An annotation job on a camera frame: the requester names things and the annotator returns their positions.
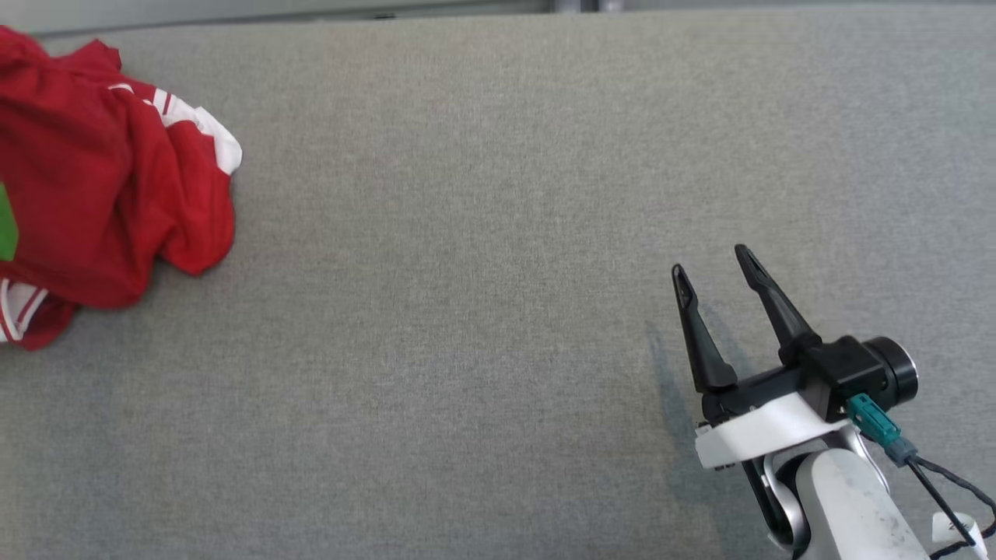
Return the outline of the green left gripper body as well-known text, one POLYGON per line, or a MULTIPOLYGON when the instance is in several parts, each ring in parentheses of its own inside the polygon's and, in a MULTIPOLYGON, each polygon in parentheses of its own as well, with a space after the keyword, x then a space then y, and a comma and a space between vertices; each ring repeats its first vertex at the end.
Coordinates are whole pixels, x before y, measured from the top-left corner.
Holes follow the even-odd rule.
POLYGON ((0 184, 0 259, 13 261, 19 243, 19 227, 4 182, 0 184))

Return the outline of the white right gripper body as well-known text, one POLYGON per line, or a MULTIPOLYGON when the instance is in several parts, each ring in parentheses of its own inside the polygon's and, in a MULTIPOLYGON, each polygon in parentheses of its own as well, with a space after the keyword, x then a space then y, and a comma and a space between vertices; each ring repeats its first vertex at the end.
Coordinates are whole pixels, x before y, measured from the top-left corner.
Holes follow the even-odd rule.
POLYGON ((695 366, 695 390, 707 418, 695 453, 704 468, 726 467, 779 453, 846 425, 847 414, 816 411, 801 390, 799 366, 783 366, 738 383, 731 366, 695 366))

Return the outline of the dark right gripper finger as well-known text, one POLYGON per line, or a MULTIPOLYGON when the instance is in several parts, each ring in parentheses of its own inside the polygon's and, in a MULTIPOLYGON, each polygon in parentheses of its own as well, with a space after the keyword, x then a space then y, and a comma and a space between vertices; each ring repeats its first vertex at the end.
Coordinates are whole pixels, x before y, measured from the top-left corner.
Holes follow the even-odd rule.
POLYGON ((822 338, 745 244, 737 244, 734 253, 747 285, 758 294, 766 311, 779 343, 780 361, 784 366, 796 366, 801 355, 822 344, 822 338))
POLYGON ((693 386, 698 394, 719 394, 738 383, 732 366, 723 359, 700 315, 700 301, 683 266, 672 267, 672 283, 693 386))

